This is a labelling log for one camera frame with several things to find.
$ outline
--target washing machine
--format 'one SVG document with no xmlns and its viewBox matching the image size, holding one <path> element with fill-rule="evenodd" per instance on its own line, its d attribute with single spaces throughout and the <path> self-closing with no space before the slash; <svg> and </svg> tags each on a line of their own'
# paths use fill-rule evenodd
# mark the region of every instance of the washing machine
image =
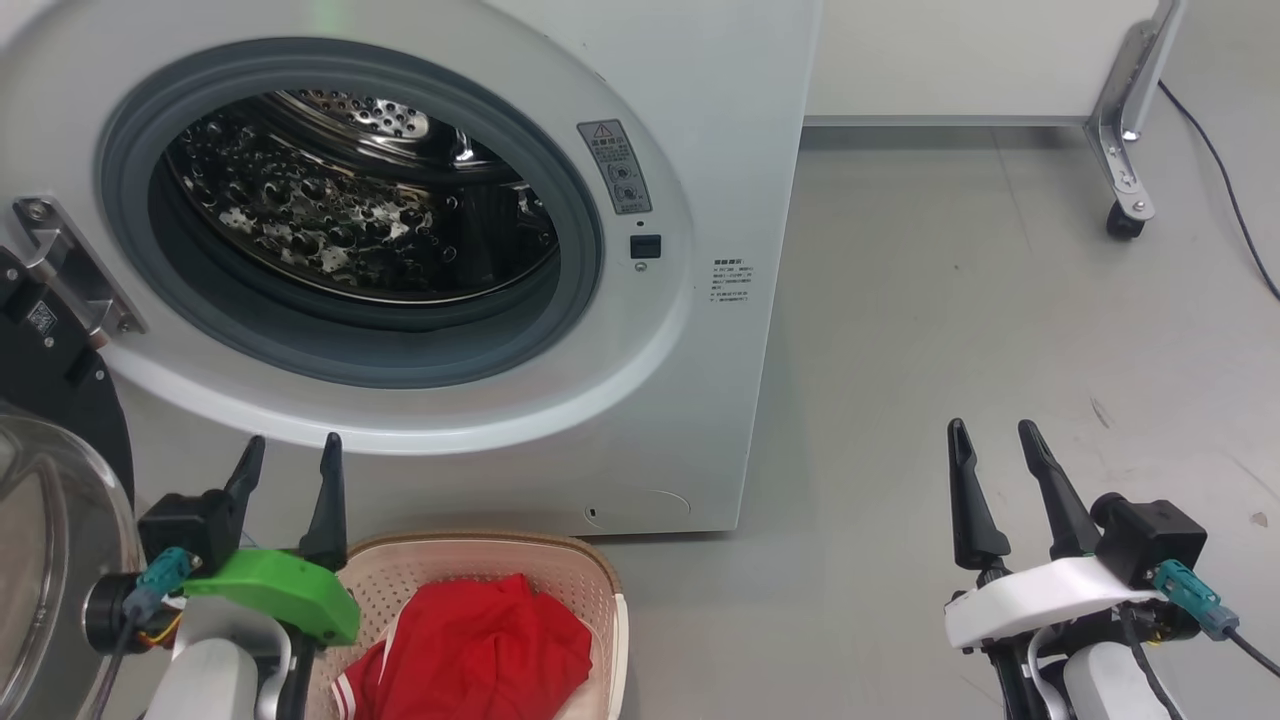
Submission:
<svg viewBox="0 0 1280 720">
<path fill-rule="evenodd" d="M 88 331 L 143 505 L 270 438 L 261 544 L 329 432 L 353 541 L 733 528 L 819 9 L 9 3 L 0 232 L 73 315 L 24 322 Z"/>
</svg>

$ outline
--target caster wheel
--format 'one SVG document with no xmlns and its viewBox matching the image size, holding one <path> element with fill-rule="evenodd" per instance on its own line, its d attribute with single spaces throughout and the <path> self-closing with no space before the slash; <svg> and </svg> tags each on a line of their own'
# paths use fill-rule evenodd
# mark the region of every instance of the caster wheel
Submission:
<svg viewBox="0 0 1280 720">
<path fill-rule="evenodd" d="M 1111 214 L 1107 215 L 1107 234 L 1111 237 L 1116 240 L 1133 240 L 1142 234 L 1142 228 L 1146 225 L 1144 220 L 1134 220 L 1129 215 L 1125 215 L 1119 200 L 1111 205 Z"/>
</svg>

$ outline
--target laundry basket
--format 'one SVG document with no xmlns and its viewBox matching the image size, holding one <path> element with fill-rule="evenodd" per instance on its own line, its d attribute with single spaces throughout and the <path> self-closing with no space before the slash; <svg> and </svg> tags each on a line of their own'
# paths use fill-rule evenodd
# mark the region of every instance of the laundry basket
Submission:
<svg viewBox="0 0 1280 720">
<path fill-rule="evenodd" d="M 564 603 L 591 630 L 591 673 L 557 720 L 617 720 L 627 676 L 627 603 L 613 568 L 581 541 L 500 532 L 390 536 L 357 546 L 338 578 L 360 603 L 360 635 L 355 646 L 316 656 L 307 720 L 337 720 L 329 684 L 378 642 L 419 587 L 458 578 L 492 582 L 515 573 L 529 578 L 534 592 Z"/>
</svg>

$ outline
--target gray floor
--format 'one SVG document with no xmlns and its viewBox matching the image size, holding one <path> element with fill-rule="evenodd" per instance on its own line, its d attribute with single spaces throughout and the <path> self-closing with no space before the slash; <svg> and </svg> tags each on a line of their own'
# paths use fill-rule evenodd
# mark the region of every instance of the gray floor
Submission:
<svg viewBox="0 0 1280 720">
<path fill-rule="evenodd" d="M 1197 4 L 1166 79 L 1280 273 L 1275 27 L 1274 4 Z M 1014 569 L 1048 560 L 1015 433 L 1033 418 L 1085 498 L 1165 497 L 1208 528 L 1201 575 L 1280 655 L 1280 302 L 1164 100 L 1135 155 L 1160 215 L 1117 243 L 1079 132 L 806 136 L 740 529 L 604 546 L 631 609 L 627 719 L 1000 717 L 989 666 L 942 632 L 972 580 L 950 559 L 956 415 Z M 1189 717 L 1280 705 L 1226 644 L 1152 656 Z"/>
</svg>

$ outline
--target wire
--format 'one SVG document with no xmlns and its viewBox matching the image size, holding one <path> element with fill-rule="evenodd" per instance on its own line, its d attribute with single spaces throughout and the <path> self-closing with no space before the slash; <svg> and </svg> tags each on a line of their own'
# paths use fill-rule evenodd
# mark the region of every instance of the wire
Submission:
<svg viewBox="0 0 1280 720">
<path fill-rule="evenodd" d="M 1249 641 L 1242 638 L 1240 633 L 1235 632 L 1235 628 L 1226 628 L 1225 630 L 1222 630 L 1222 634 L 1226 635 L 1235 644 L 1240 646 L 1240 650 L 1247 652 L 1249 657 L 1257 660 L 1258 665 L 1266 667 L 1267 671 L 1275 675 L 1276 678 L 1280 678 L 1280 665 L 1276 665 L 1275 660 L 1271 660 L 1266 655 L 1262 655 L 1261 650 L 1249 644 Z"/>
<path fill-rule="evenodd" d="M 111 697 L 111 688 L 115 685 L 115 676 L 120 674 L 124 650 L 129 644 L 129 638 L 133 637 L 137 626 L 138 614 L 134 611 L 124 619 L 124 629 L 115 638 L 115 648 L 111 650 L 111 661 L 106 666 L 106 675 L 102 676 L 102 684 L 97 687 L 97 694 L 93 696 L 93 705 L 90 710 L 91 720 L 102 720 L 102 712 L 106 711 L 106 701 Z"/>
<path fill-rule="evenodd" d="M 1204 146 L 1208 147 L 1210 154 L 1213 155 L 1213 160 L 1217 163 L 1217 169 L 1222 173 L 1222 183 L 1226 184 L 1226 196 L 1231 199 L 1231 209 L 1235 210 L 1235 222 L 1240 224 L 1240 232 L 1244 233 L 1244 242 L 1249 246 L 1249 254 L 1253 255 L 1253 264 L 1258 266 L 1258 273 L 1262 274 L 1263 282 L 1267 283 L 1267 290 L 1271 291 L 1271 295 L 1276 296 L 1276 300 L 1280 300 L 1280 288 L 1277 288 L 1275 281 L 1271 279 L 1271 273 L 1267 272 L 1267 266 L 1262 264 L 1262 256 L 1258 255 L 1258 247 L 1253 243 L 1253 236 L 1249 233 L 1249 225 L 1244 223 L 1244 213 L 1240 211 L 1240 202 L 1235 199 L 1235 187 L 1231 184 L 1231 176 L 1226 172 L 1226 164 L 1222 163 L 1222 156 L 1217 154 L 1217 147 L 1213 147 L 1213 141 L 1208 138 L 1208 133 L 1204 132 L 1204 127 L 1201 126 L 1199 120 L 1196 119 L 1196 115 L 1192 115 L 1190 110 L 1188 110 L 1187 106 L 1174 96 L 1174 91 L 1169 90 L 1165 81 L 1160 81 L 1160 90 L 1165 92 L 1165 96 L 1174 104 L 1174 108 L 1178 108 L 1178 111 L 1187 118 L 1187 122 L 1196 128 L 1196 132 L 1198 132 L 1201 138 L 1204 141 Z"/>
<path fill-rule="evenodd" d="M 169 623 L 169 625 L 161 633 L 156 634 L 155 637 L 151 637 L 151 635 L 146 634 L 145 632 L 138 632 L 138 635 L 142 637 L 142 639 L 147 644 L 150 644 L 151 647 L 156 647 L 156 646 L 164 644 L 165 641 L 169 639 L 169 635 L 173 633 L 174 628 L 177 628 L 178 623 L 180 623 L 180 621 L 182 621 L 182 612 L 178 612 L 177 615 L 173 616 L 173 620 Z"/>
<path fill-rule="evenodd" d="M 1138 667 L 1142 669 L 1142 674 L 1147 676 L 1147 685 L 1151 687 L 1151 692 L 1156 694 L 1156 700 L 1160 705 L 1165 706 L 1169 711 L 1169 720 L 1183 720 L 1180 712 L 1178 712 L 1178 706 L 1165 692 L 1165 685 L 1160 684 L 1160 678 L 1156 676 L 1156 671 L 1151 669 L 1151 662 L 1147 661 L 1147 653 L 1142 650 L 1142 643 L 1138 641 L 1138 633 L 1133 629 L 1133 607 L 1123 606 L 1120 607 L 1120 626 L 1124 629 L 1125 643 L 1129 644 L 1129 651 L 1133 652 L 1134 661 L 1138 662 Z"/>
</svg>

